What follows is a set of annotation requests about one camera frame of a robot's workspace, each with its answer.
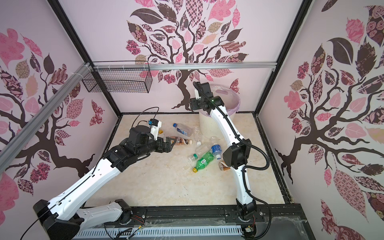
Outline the green soda bottle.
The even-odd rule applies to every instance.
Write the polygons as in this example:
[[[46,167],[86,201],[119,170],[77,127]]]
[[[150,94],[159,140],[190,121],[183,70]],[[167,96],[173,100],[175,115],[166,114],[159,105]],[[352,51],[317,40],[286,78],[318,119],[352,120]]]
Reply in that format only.
[[[196,166],[193,168],[193,172],[197,173],[198,171],[205,169],[214,159],[214,155],[210,151],[207,151],[199,160],[197,160]]]

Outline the green-label clear white-cap bottle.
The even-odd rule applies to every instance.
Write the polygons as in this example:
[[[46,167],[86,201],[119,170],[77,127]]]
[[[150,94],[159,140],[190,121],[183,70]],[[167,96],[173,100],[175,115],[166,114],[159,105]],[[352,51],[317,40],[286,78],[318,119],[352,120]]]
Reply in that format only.
[[[203,156],[203,154],[209,151],[210,151],[210,148],[208,145],[201,145],[196,148],[195,152],[192,155],[188,156],[188,160],[190,162],[197,161]]]

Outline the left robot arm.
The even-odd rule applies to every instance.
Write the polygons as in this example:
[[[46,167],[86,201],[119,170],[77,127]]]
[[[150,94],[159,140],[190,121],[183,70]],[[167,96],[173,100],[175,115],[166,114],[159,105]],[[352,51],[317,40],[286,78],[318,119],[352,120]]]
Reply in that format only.
[[[177,140],[157,136],[158,127],[137,126],[129,137],[108,150],[96,166],[75,184],[49,201],[38,201],[33,209],[51,240],[71,240],[78,232],[104,223],[127,224],[132,208],[122,199],[108,205],[83,208],[83,204],[102,186],[129,166],[151,153],[169,153]]]

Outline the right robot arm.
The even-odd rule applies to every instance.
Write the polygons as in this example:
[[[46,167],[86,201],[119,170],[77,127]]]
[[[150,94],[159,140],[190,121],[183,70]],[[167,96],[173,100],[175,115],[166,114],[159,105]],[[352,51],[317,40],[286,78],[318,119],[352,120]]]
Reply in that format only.
[[[195,97],[190,99],[191,110],[203,110],[218,125],[228,148],[223,153],[225,164],[230,167],[233,173],[237,189],[237,212],[241,220],[248,221],[257,209],[254,200],[246,191],[248,181],[247,173],[243,168],[248,163],[251,142],[245,140],[229,118],[227,109],[221,97],[214,96],[209,83],[193,83]]]

